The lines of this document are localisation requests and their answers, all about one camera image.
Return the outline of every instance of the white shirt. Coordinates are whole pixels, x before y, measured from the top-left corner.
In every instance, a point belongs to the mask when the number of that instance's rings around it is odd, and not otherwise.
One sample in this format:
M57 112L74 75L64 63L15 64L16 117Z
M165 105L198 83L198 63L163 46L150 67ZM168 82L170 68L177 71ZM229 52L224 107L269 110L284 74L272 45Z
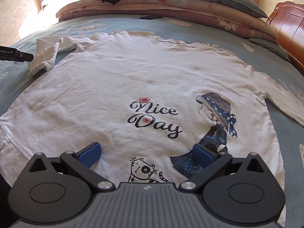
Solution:
M269 76L227 52L150 32L67 37L43 57L52 62L71 45L77 49L0 117L7 155L16 148L25 164L36 152L58 157L97 141L101 158L92 169L116 186L179 184L200 170L191 162L191 149L200 142L238 158L259 153L284 188L283 160L264 99L301 125L304 106ZM11 161L4 155L0 170L12 183L23 164L15 172L4 170Z

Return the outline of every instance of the cat illustration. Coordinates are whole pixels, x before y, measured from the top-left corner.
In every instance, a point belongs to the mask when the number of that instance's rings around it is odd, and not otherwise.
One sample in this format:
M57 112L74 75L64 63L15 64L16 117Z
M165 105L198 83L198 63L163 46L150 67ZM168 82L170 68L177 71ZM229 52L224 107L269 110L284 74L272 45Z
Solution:
M157 170L155 170L155 165L153 164L147 164L144 162L143 158L136 159L132 158L131 163L131 175L128 182L134 182L134 183L159 183L159 181L155 179L151 179L150 177L154 173L157 174ZM163 173L159 173L159 178L169 183L167 179L163 177Z

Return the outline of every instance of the white tag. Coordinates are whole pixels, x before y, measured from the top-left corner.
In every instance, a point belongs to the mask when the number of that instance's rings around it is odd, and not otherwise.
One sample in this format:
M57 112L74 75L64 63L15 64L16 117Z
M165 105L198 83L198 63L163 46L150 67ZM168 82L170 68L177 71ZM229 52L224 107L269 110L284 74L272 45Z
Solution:
M304 169L304 145L302 145L302 144L300 144L300 153L301 153L302 164L303 164L303 169Z

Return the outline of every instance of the metal screw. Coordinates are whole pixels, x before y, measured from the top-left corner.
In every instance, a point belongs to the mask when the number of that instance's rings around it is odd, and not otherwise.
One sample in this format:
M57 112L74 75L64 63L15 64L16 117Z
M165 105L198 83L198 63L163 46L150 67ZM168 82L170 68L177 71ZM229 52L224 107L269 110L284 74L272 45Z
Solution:
M183 182L181 184L181 187L184 189L194 189L196 187L196 184L193 182Z
M108 182L108 181L103 181L103 182L98 183L97 186L99 188L109 189L113 186L113 184L111 182Z

